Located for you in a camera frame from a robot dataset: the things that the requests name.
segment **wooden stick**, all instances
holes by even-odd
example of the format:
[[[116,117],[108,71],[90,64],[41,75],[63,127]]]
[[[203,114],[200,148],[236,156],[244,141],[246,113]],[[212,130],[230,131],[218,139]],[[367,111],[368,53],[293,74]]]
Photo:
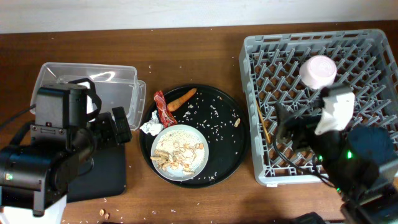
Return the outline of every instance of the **wooden stick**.
[[[256,102],[256,105],[257,105],[257,111],[258,111],[259,116],[260,116],[260,121],[261,121],[261,124],[262,124],[262,128],[264,130],[264,135],[266,136],[266,139],[267,139],[267,143],[271,144],[271,139],[269,138],[268,131],[266,129],[266,124],[264,124],[264,118],[262,118],[262,113],[261,113],[261,110],[260,110],[260,107],[259,107],[259,103],[257,103],[257,100],[255,100],[255,102]]]

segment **black round tray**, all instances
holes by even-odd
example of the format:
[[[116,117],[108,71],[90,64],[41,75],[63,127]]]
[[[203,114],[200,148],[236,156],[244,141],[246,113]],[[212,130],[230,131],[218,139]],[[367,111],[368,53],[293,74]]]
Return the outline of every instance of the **black round tray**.
[[[155,136],[144,134],[144,132],[140,131],[139,138],[142,155],[150,168],[159,177],[181,187],[197,189],[220,183],[233,174],[246,157],[250,145],[250,137],[243,111],[235,100],[217,88],[206,85],[181,86],[164,95],[166,102],[171,102],[181,97],[192,88],[197,88],[197,93],[172,114],[179,124],[186,124],[197,128],[208,141],[209,159],[206,167],[199,175],[182,182],[172,181],[161,176],[156,171],[150,159],[150,150]],[[216,108],[218,117],[211,106]],[[146,111],[143,123],[150,120],[151,113],[154,110],[157,110],[155,103]],[[191,114],[183,118],[187,111]],[[235,128],[233,124],[238,118],[241,118],[241,123]]]

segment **robotic arm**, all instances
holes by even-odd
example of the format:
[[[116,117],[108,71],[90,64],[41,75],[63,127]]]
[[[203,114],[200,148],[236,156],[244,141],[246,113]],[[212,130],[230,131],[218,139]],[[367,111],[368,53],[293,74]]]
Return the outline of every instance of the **robotic arm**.
[[[397,223],[398,193],[392,182],[398,171],[398,156],[387,130],[360,126],[348,134],[342,131],[354,108],[354,95],[347,86],[324,88],[320,98],[321,116],[295,118],[282,105],[276,105],[274,149],[277,142],[292,140],[295,152],[312,150],[328,178],[314,175],[329,182],[342,196],[341,212],[347,222]]]
[[[77,85],[83,82],[90,89]],[[87,97],[96,105],[91,113]],[[101,100],[87,78],[41,87],[35,107],[35,121],[23,125],[0,151],[1,223],[59,223],[69,183],[84,175],[78,166],[97,150],[132,137],[122,107],[112,109],[114,121],[110,112],[100,114]],[[21,146],[29,130],[31,143]]]

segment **crumpled paper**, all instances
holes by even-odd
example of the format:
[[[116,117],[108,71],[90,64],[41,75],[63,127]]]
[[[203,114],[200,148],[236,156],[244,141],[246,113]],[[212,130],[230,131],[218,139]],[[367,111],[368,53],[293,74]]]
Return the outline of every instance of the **crumpled paper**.
[[[152,136],[158,135],[164,129],[163,124],[160,123],[157,118],[157,110],[152,112],[152,118],[150,121],[143,124],[139,129],[141,129],[145,134],[150,133]]]

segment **white cup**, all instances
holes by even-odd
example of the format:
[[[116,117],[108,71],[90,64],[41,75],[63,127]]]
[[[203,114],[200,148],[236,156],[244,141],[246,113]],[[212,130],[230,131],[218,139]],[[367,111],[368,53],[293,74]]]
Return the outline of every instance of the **white cup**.
[[[337,73],[335,62],[322,55],[311,57],[300,68],[304,85],[317,90],[333,84]]]

